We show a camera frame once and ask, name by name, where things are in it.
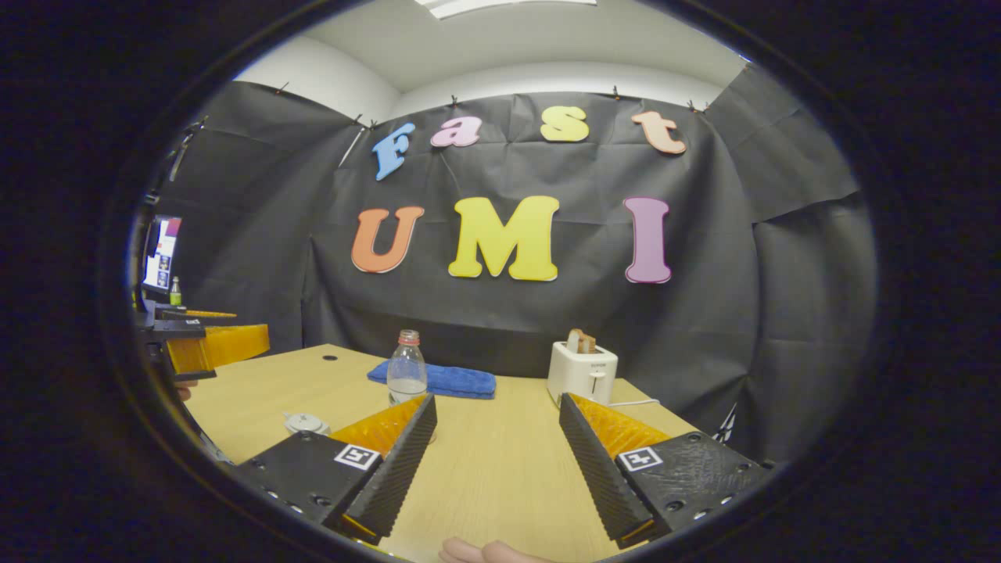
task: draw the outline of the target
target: human hand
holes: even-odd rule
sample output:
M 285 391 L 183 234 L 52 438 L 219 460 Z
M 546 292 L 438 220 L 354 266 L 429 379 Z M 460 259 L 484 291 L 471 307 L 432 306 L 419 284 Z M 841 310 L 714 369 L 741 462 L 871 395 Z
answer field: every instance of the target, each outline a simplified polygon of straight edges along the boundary
M 458 538 L 441 542 L 438 558 L 444 563 L 553 563 L 534 555 L 522 553 L 510 545 L 493 541 L 482 549 Z
M 181 397 L 181 401 L 187 401 L 191 399 L 190 387 L 198 385 L 198 380 L 192 380 L 189 382 L 174 382 L 174 388 L 177 389 L 177 395 Z

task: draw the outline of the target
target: table surface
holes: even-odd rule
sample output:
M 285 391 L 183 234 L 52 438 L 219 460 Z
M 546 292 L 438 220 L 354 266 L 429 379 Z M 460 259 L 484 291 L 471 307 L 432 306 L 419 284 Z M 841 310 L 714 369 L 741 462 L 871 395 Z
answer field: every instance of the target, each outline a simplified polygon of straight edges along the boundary
M 186 405 L 239 464 L 288 436 L 282 412 L 308 413 L 338 430 L 387 408 L 385 386 L 365 377 L 383 360 L 323 345 L 239 362 L 202 380 Z M 644 399 L 615 381 L 613 403 Z M 545 379 L 497 377 L 493 400 L 436 396 L 435 404 L 436 439 L 379 549 L 437 562 L 441 541 L 456 536 L 474 545 L 503 540 L 555 561 L 621 552 L 602 527 Z M 616 409 L 669 436 L 695 430 L 656 403 Z

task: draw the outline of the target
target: foam letter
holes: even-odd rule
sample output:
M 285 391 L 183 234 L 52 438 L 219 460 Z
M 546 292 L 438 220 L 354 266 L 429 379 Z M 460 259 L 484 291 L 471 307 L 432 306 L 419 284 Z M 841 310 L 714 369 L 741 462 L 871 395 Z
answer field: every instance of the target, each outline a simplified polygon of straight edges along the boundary
M 643 125 L 643 132 L 647 135 L 647 142 L 654 145 L 654 148 L 669 154 L 681 154 L 685 152 L 685 143 L 671 138 L 671 129 L 677 129 L 678 125 L 671 119 L 664 119 L 656 111 L 648 111 L 633 116 L 633 122 Z
M 406 149 L 410 146 L 410 140 L 406 138 L 406 134 L 412 133 L 415 128 L 413 123 L 406 123 L 389 133 L 389 136 L 375 143 L 375 146 L 372 147 L 372 152 L 378 156 L 378 173 L 375 174 L 376 180 L 386 177 L 389 175 L 389 172 L 402 165 L 403 157 L 396 153 L 402 154 L 406 152 Z
M 664 263 L 664 215 L 668 204 L 653 197 L 627 197 L 623 204 L 633 213 L 633 263 L 626 278 L 634 284 L 664 284 L 671 268 Z
M 478 277 L 483 266 L 476 261 L 476 246 L 483 255 L 490 275 L 504 271 L 512 251 L 518 246 L 515 262 L 508 273 L 515 279 L 550 282 L 557 278 L 557 266 L 550 257 L 550 235 L 553 213 L 560 201 L 548 195 L 532 195 L 518 204 L 508 224 L 497 217 L 490 200 L 466 197 L 455 202 L 462 217 L 458 228 L 458 249 L 455 261 L 448 264 L 448 273 L 455 277 Z
M 441 123 L 441 130 L 431 137 L 433 146 L 469 146 L 479 140 L 476 132 L 483 120 L 478 117 L 456 117 Z
M 399 265 L 410 247 L 410 236 L 417 217 L 424 214 L 423 207 L 400 207 L 396 209 L 396 235 L 392 239 L 392 247 L 384 254 L 372 251 L 375 245 L 375 234 L 382 224 L 382 219 L 389 216 L 385 209 L 365 209 L 358 214 L 358 232 L 354 235 L 354 245 L 351 247 L 351 261 L 354 267 L 370 273 L 385 273 Z
M 577 142 L 588 138 L 591 128 L 584 122 L 588 115 L 580 107 L 554 105 L 543 111 L 541 130 L 546 140 Z

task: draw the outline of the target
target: blue towel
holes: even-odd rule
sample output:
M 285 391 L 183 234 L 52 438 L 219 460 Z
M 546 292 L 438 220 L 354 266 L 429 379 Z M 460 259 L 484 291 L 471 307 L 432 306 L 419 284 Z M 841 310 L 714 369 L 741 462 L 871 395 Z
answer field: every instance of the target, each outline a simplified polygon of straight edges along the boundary
M 368 379 L 385 383 L 389 361 L 379 364 L 368 372 Z M 468 399 L 493 399 L 496 380 L 493 374 L 466 370 L 465 368 L 442 368 L 427 364 L 427 391 L 434 395 L 465 397 Z

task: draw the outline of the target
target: black fabric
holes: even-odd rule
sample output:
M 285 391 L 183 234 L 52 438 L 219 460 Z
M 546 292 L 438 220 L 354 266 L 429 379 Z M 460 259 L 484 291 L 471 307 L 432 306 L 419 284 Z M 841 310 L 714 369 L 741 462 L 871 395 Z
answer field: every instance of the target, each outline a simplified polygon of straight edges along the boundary
M 748 65 L 707 117 L 753 215 L 758 338 L 747 377 L 681 414 L 721 425 L 731 414 L 731 447 L 789 460 L 856 389 L 876 307 L 872 224 L 832 139 L 768 73 Z
M 248 82 L 196 115 L 208 115 L 205 128 L 157 207 L 183 219 L 173 273 L 184 305 L 268 325 L 270 354 L 299 350 L 310 216 L 329 204 L 333 168 L 361 127 Z
M 583 108 L 589 137 L 546 141 L 541 114 L 552 105 Z M 684 154 L 657 151 L 632 122 L 650 110 L 677 123 Z M 188 305 L 268 323 L 274 352 L 332 343 L 388 356 L 408 328 L 421 333 L 429 363 L 545 378 L 552 343 L 577 327 L 619 355 L 618 377 L 701 430 L 736 420 L 722 438 L 758 460 L 803 451 L 852 393 L 876 283 L 865 203 L 823 128 L 753 67 L 705 113 L 520 94 L 358 135 L 336 112 L 241 83 L 207 112 L 210 130 L 164 200 L 162 212 L 185 218 L 177 271 L 189 279 Z M 479 140 L 432 147 L 441 123 L 461 115 L 483 120 Z M 372 146 L 407 122 L 416 129 L 403 165 L 376 181 Z M 497 277 L 485 267 L 478 278 L 448 274 L 456 201 L 487 197 L 507 221 L 531 195 L 560 200 L 557 279 L 517 280 L 507 267 Z M 630 196 L 671 207 L 666 284 L 625 276 Z M 360 271 L 350 259 L 358 213 L 390 211 L 374 244 L 383 252 L 391 213 L 404 205 L 424 208 L 405 259 L 385 273 Z

